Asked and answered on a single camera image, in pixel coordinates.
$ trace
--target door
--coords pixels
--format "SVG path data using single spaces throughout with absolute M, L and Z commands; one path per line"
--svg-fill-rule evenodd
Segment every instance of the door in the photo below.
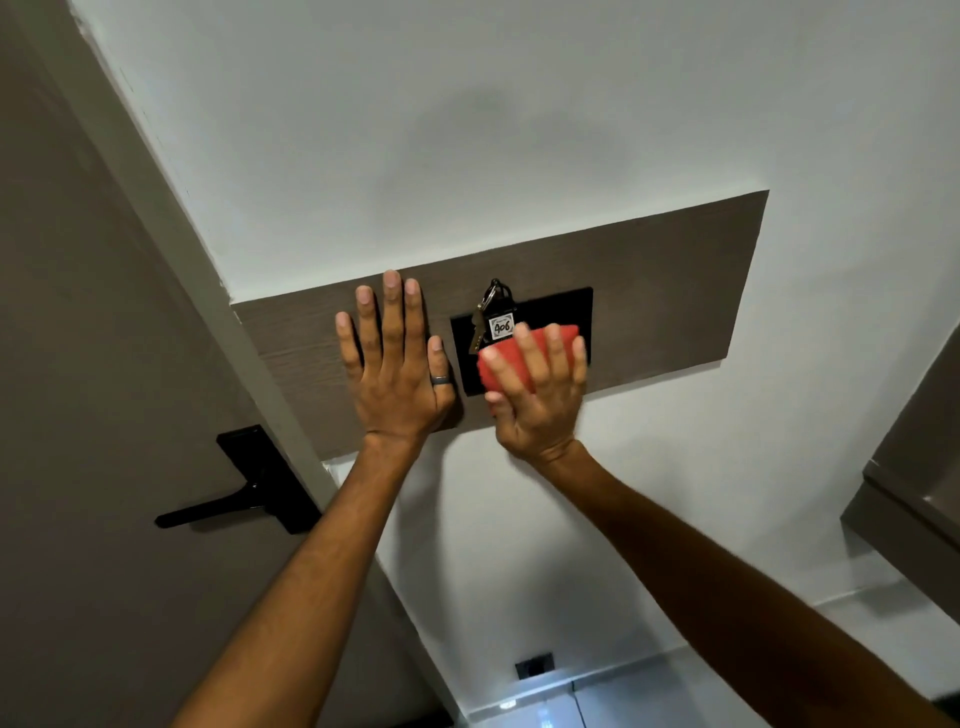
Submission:
M 300 539 L 153 525 L 242 485 L 214 439 L 258 413 L 5 20 L 0 724 L 162 725 Z M 366 600 L 345 668 L 323 724 L 437 706 Z

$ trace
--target wrist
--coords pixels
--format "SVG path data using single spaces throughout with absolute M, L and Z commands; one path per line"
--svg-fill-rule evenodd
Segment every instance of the wrist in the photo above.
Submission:
M 412 464 L 420 456 L 423 448 L 421 438 L 390 435 L 383 432 L 368 432 L 363 437 L 362 452 L 369 452 L 376 458 L 388 462 Z
M 547 476 L 548 471 L 561 468 L 566 462 L 576 458 L 580 451 L 586 452 L 587 450 L 579 440 L 570 437 L 538 453 L 535 457 L 530 458 L 528 462 L 538 473 Z

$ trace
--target key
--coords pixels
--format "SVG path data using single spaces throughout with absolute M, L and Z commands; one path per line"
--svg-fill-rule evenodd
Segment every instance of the key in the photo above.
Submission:
M 470 339 L 470 353 L 479 353 L 480 344 L 483 342 L 484 334 L 487 332 L 487 319 L 483 317 L 484 306 L 482 303 L 473 309 L 473 338 Z

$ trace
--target door handle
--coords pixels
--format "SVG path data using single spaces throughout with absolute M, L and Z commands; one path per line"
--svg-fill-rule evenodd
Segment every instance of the door handle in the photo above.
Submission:
M 217 435 L 217 445 L 247 483 L 236 493 L 157 516 L 160 528 L 172 528 L 225 513 L 263 508 L 287 533 L 305 533 L 320 520 L 321 511 L 260 425 Z

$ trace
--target red card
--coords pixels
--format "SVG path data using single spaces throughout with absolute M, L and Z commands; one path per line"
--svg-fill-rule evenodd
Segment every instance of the red card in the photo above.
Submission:
M 534 337 L 534 341 L 537 343 L 540 351 L 546 356 L 546 329 L 536 328 L 530 333 Z M 564 339 L 566 361 L 569 363 L 571 370 L 573 369 L 573 340 L 576 339 L 579 334 L 580 328 L 577 326 L 560 327 L 560 335 Z M 527 371 L 527 365 L 523 362 L 523 353 L 520 351 L 520 347 L 516 345 L 516 339 L 510 338 L 504 341 L 498 341 L 485 348 L 496 349 L 514 368 L 517 376 L 520 377 L 520 381 L 523 382 L 523 386 L 531 392 L 534 391 L 534 382 L 530 378 L 530 373 Z M 487 361 L 482 355 L 477 358 L 477 369 L 480 371 L 480 381 L 483 382 L 488 392 L 503 392 L 500 382 L 496 380 L 496 377 L 490 370 L 490 365 L 487 364 Z

